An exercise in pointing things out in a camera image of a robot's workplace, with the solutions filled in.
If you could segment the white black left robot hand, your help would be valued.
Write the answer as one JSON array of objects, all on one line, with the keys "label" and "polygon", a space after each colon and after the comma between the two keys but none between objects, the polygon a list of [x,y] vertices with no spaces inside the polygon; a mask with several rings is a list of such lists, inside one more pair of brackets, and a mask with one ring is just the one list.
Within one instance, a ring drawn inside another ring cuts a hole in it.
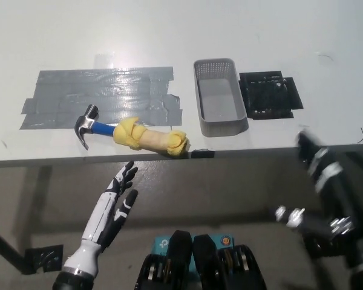
[{"label": "white black left robot hand", "polygon": [[99,245],[101,251],[105,251],[115,239],[137,199],[138,191],[133,189],[122,204],[117,205],[125,190],[132,187],[132,180],[137,171],[138,168],[132,161],[120,169],[100,195],[87,222],[82,239]]}]

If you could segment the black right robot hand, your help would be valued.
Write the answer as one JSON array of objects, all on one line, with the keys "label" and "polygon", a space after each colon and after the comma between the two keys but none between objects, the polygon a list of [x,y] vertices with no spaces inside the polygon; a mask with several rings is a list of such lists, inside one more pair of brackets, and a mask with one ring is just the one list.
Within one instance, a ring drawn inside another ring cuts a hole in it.
[{"label": "black right robot hand", "polygon": [[301,233],[314,259],[343,256],[352,272],[363,272],[363,208],[343,166],[305,130],[298,134],[298,149],[324,215],[280,205],[273,211],[275,220]]}]

